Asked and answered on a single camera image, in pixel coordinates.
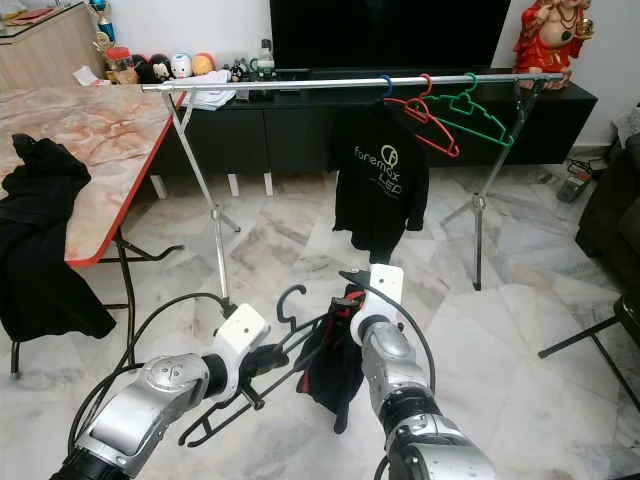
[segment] marble table top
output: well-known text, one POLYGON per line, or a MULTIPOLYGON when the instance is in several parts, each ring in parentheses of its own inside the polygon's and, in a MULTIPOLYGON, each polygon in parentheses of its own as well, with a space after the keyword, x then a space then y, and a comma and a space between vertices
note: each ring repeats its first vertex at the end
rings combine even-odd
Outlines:
MULTIPOLYGON (((0 92, 0 183, 23 162, 14 133, 63 144, 91 182, 67 226, 66 262, 93 265, 104 255, 170 126, 159 94, 137 85, 56 87, 0 92)), ((0 198, 7 193, 0 186, 0 198)))

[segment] red table edge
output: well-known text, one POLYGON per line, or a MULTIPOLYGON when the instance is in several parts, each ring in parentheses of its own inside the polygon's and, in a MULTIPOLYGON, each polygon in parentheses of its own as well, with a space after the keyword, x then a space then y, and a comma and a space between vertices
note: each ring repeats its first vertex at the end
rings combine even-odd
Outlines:
MULTIPOLYGON (((176 108, 180 107, 184 99, 184 96, 185 94, 183 93, 180 99, 178 100, 178 102, 176 102, 176 108)), ((156 139, 156 142, 153 145, 153 148, 149 152, 149 155, 147 156, 147 160, 145 161, 144 165, 140 169, 140 173, 138 174, 133 185, 131 186, 131 189, 129 190, 129 194, 127 195, 127 198, 125 198, 124 202, 122 203, 122 207, 120 207, 120 211, 118 212, 118 215, 113 221, 113 224, 109 229, 109 232, 107 232, 107 235, 105 236, 104 241, 102 242, 102 244, 100 245, 96 253, 93 256, 89 258, 84 258, 82 260, 66 260, 67 265, 69 265, 70 267, 91 267, 96 263, 98 263, 100 259, 104 256, 105 252, 107 251, 107 248, 109 248, 109 244, 111 243, 113 236, 116 234, 116 230, 118 230, 118 227, 120 227, 120 224, 124 220, 124 217, 127 215, 127 212, 129 211, 129 206, 133 201, 133 197, 135 197, 136 193, 138 192, 138 188, 140 188, 140 184, 142 183, 142 180, 144 180, 144 177, 147 174, 149 167, 151 166, 151 162, 153 161, 153 158, 156 156, 156 153, 158 152, 158 149, 160 148, 160 145, 162 144, 164 137, 166 137, 167 132, 169 131, 169 128, 171 127, 172 123, 173 123, 173 117, 171 116, 171 114, 169 114, 169 118, 167 118, 167 121, 165 122, 164 127, 160 132, 160 135, 156 139)))

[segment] sofa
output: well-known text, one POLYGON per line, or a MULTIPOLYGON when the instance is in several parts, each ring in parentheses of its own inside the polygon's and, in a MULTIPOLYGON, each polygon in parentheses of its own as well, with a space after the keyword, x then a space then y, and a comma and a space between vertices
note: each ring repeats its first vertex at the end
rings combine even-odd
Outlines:
POLYGON ((640 133, 600 178, 580 219, 576 242, 601 257, 629 290, 640 289, 640 133))

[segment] black tv cabinet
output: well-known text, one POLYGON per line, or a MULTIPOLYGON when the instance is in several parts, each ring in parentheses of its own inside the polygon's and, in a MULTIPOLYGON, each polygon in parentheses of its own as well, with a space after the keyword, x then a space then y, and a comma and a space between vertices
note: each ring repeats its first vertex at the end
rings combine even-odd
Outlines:
MULTIPOLYGON (((413 87, 397 88, 393 96, 410 98, 420 91, 413 87)), ((435 86, 433 93, 459 91, 460 86, 435 86)), ((275 92, 271 100, 233 100, 216 112, 194 110, 186 133, 205 173, 322 171, 328 164, 329 136, 336 112, 371 103, 382 93, 373 88, 319 89, 275 92)), ((507 127, 515 120, 513 85, 479 85, 473 97, 507 127)), ((573 83, 562 91, 543 92, 507 163, 562 163, 596 102, 596 97, 573 83)), ((440 111, 432 108, 434 114, 440 111)), ((399 118, 408 117, 399 114, 399 118)), ((461 155, 452 159, 424 146, 430 166, 492 164, 500 152, 499 145, 460 130, 451 131, 461 155)), ((150 173, 188 172, 189 163, 171 127, 150 173)))

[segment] black garment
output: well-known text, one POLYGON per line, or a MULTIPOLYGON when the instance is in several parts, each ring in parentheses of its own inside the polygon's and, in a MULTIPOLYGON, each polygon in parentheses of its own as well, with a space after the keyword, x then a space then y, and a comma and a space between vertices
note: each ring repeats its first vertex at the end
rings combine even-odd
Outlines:
POLYGON ((429 169, 415 136, 381 103, 338 114, 331 140, 339 169, 336 224, 371 263, 388 263, 405 230, 422 230, 429 169))
POLYGON ((357 312, 364 292, 348 285, 345 299, 355 307, 342 307, 332 301, 329 314, 323 318, 311 337, 304 343, 300 356, 306 357, 320 345, 325 347, 311 361, 298 381, 296 391, 307 393, 321 405, 336 414, 333 431, 342 433, 347 428, 349 402, 362 385, 362 351, 351 338, 349 324, 357 312))
POLYGON ((91 179, 62 145, 24 134, 13 145, 25 165, 8 175, 0 200, 0 320, 12 340, 79 331, 104 337, 115 322, 64 262, 67 221, 91 179))

